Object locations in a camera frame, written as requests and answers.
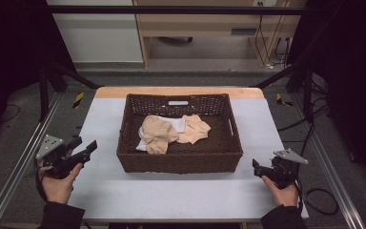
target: sleeve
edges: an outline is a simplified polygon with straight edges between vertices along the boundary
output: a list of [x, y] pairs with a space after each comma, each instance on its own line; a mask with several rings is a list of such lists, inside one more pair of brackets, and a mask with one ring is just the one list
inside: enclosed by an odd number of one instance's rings
[[38, 229], [79, 229], [85, 210], [66, 204], [47, 202]]
[[261, 219], [264, 229], [306, 229], [307, 226], [296, 207], [274, 208]]

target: wicker basket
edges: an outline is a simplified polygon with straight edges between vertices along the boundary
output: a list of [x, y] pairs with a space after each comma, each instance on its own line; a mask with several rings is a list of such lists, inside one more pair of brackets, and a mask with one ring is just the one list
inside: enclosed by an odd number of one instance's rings
[[[195, 144], [172, 142], [165, 155], [150, 155], [135, 150], [140, 141], [138, 129], [147, 115], [199, 115], [211, 129], [207, 138], [200, 139]], [[227, 94], [127, 95], [117, 147], [117, 156], [125, 172], [234, 172], [242, 154]]]

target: hand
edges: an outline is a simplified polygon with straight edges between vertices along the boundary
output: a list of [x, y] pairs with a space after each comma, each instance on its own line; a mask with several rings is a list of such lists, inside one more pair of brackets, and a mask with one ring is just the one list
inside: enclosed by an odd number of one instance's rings
[[284, 205], [285, 207], [297, 206], [298, 191], [296, 190], [293, 184], [289, 185], [285, 189], [278, 189], [275, 186], [275, 183], [272, 182], [268, 177], [262, 176], [261, 178], [263, 179], [266, 186], [270, 189], [270, 191], [272, 191], [274, 201], [278, 206], [280, 205]]
[[71, 197], [72, 185], [79, 172], [82, 169], [82, 163], [77, 164], [70, 174], [63, 178], [43, 177], [42, 184], [44, 192], [47, 196], [47, 201], [68, 204]]

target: black curtain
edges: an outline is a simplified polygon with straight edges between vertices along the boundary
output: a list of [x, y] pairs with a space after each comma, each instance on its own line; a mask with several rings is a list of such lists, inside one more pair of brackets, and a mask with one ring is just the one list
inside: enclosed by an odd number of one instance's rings
[[[0, 116], [12, 92], [38, 82], [43, 64], [55, 61], [76, 72], [52, 15], [26, 10], [27, 4], [47, 6], [45, 0], [0, 0]], [[65, 85], [61, 73], [46, 73], [51, 83]]]
[[[309, 1], [330, 7], [330, 1]], [[302, 16], [295, 32], [290, 63], [314, 38], [321, 18]], [[356, 160], [366, 165], [366, 0], [344, 1], [315, 49], [312, 70], [328, 84], [328, 104]]]

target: table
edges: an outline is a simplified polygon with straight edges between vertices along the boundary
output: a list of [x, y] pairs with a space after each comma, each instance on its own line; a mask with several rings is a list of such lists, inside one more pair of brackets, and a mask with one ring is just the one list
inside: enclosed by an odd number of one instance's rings
[[[132, 2], [135, 6], [257, 7], [255, 0], [133, 0]], [[262, 2], [266, 7], [303, 7], [306, 0]], [[294, 37], [300, 18], [300, 16], [264, 15], [260, 25], [260, 15], [137, 14], [135, 17], [145, 67], [149, 66], [153, 37], [163, 36], [190, 36], [194, 37], [194, 40], [197, 36], [249, 37], [252, 52], [259, 66], [265, 67], [270, 63], [269, 58], [273, 60], [270, 55], [275, 50], [278, 38]]]
[[[229, 94], [244, 151], [234, 173], [125, 173], [116, 147], [127, 94]], [[69, 205], [85, 220], [106, 222], [243, 222], [258, 220], [275, 203], [254, 176], [252, 158], [270, 166], [283, 150], [266, 99], [254, 88], [104, 87], [97, 90], [81, 130], [79, 152], [97, 140], [73, 187]], [[307, 218], [304, 208], [302, 217]]]

